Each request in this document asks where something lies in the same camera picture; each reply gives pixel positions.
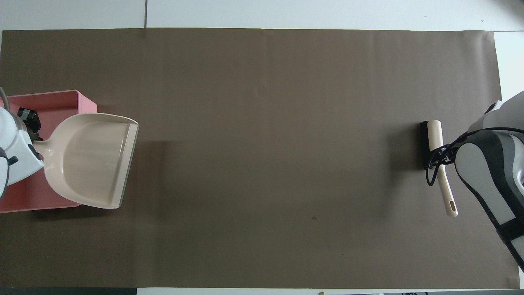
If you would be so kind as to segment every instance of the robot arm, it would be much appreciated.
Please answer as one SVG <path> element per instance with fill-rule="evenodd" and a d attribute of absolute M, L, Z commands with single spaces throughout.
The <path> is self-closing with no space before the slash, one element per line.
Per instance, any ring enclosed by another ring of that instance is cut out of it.
<path fill-rule="evenodd" d="M 458 149 L 455 168 L 524 269 L 524 134 L 481 130 Z"/>
<path fill-rule="evenodd" d="M 7 159 L 7 164 L 0 163 L 0 176 L 6 175 L 5 182 L 11 185 L 32 175 L 43 167 L 43 161 L 33 147 L 31 135 L 37 134 L 32 130 L 28 132 L 27 120 L 14 115 L 4 108 L 0 108 L 0 162 Z M 5 193 L 3 178 L 0 177 L 0 197 Z"/>
<path fill-rule="evenodd" d="M 430 128 L 428 137 L 440 129 Z M 431 147 L 427 171 L 455 164 L 467 188 L 478 199 L 519 267 L 524 269 L 524 91 L 498 101 L 449 145 Z M 432 185 L 435 177 L 428 184 Z"/>
<path fill-rule="evenodd" d="M 3 148 L 0 147 L 0 198 L 4 195 L 9 180 L 9 160 Z"/>

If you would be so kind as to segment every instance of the brown paper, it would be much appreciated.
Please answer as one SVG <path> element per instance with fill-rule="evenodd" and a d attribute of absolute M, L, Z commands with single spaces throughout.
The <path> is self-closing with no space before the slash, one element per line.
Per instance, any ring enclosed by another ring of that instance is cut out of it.
<path fill-rule="evenodd" d="M 11 95 L 78 89 L 140 123 L 120 209 L 0 215 L 2 286 L 518 288 L 444 141 L 500 99 L 482 31 L 6 31 Z"/>

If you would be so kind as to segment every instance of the beige dustpan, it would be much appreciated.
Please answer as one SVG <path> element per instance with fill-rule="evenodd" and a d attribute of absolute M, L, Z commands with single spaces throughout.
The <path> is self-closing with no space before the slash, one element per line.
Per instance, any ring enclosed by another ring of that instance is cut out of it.
<path fill-rule="evenodd" d="M 51 188 L 71 201 L 118 208 L 138 133 L 126 117 L 83 113 L 65 119 L 48 140 L 35 141 Z"/>

